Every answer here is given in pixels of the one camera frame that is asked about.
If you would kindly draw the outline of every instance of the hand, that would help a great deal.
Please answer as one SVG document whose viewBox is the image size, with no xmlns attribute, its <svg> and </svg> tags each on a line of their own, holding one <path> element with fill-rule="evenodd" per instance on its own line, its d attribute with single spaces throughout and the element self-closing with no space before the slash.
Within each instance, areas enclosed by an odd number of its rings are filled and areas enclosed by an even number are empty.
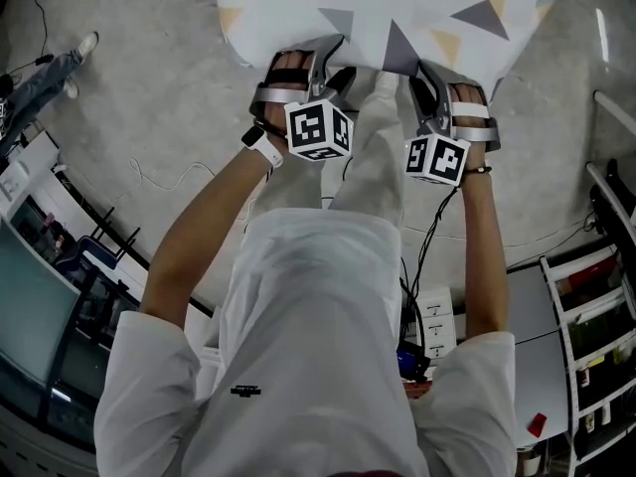
<svg viewBox="0 0 636 477">
<path fill-rule="evenodd" d="M 277 69 L 310 69 L 312 55 L 305 58 L 302 52 L 291 52 L 282 55 L 274 64 L 273 70 Z M 292 90 L 304 90 L 307 86 L 304 83 L 273 83 L 270 88 L 289 88 Z M 265 105 L 265 121 L 279 129 L 283 134 L 287 133 L 287 122 L 285 119 L 285 107 L 280 102 L 268 102 Z M 288 152 L 287 142 L 282 138 L 269 135 L 269 141 L 282 153 Z"/>
<path fill-rule="evenodd" d="M 479 90 L 465 83 L 449 87 L 450 98 L 453 102 L 475 102 L 484 104 Z M 476 116 L 456 116 L 455 125 L 460 127 L 486 127 L 486 120 Z M 481 168 L 486 164 L 486 143 L 471 143 L 466 158 L 466 170 Z"/>
</svg>

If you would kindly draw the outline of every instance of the white watch strap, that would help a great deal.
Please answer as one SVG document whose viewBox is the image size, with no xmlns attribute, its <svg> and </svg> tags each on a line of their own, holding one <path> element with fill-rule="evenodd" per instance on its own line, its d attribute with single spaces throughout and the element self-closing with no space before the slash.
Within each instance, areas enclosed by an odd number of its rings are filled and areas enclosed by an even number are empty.
<svg viewBox="0 0 636 477">
<path fill-rule="evenodd" d="M 282 164 L 282 154 L 271 144 L 266 134 L 263 134 L 262 138 L 256 141 L 253 148 L 264 155 L 274 168 L 278 168 Z"/>
</svg>

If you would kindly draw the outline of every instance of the smartwatch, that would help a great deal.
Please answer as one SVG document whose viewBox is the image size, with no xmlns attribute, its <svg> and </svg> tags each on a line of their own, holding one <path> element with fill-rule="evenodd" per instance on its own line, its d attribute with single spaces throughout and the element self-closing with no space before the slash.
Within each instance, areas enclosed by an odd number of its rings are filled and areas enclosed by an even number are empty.
<svg viewBox="0 0 636 477">
<path fill-rule="evenodd" d="M 282 154 L 267 139 L 267 133 L 260 127 L 252 127 L 242 139 L 243 145 L 249 150 L 258 150 L 274 168 L 282 164 Z"/>
</svg>

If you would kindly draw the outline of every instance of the sleeve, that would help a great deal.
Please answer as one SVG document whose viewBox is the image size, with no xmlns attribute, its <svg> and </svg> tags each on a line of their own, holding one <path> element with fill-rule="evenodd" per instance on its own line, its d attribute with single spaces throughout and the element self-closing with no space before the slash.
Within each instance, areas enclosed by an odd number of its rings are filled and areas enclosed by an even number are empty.
<svg viewBox="0 0 636 477">
<path fill-rule="evenodd" d="M 435 370 L 430 392 L 411 404 L 420 447 L 432 448 L 453 477 L 514 475 L 514 398 L 514 336 L 462 343 Z"/>
<path fill-rule="evenodd" d="M 121 314 L 94 422 L 102 477 L 163 475 L 196 414 L 199 359 L 183 331 Z"/>
</svg>

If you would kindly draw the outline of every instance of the computer monitor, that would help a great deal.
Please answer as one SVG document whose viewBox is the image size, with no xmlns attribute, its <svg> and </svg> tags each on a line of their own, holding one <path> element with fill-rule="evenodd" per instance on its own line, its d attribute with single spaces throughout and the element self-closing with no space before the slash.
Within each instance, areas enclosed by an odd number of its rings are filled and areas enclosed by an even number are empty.
<svg viewBox="0 0 636 477">
<path fill-rule="evenodd" d="M 43 386 L 79 296 L 0 219 L 0 359 Z"/>
</svg>

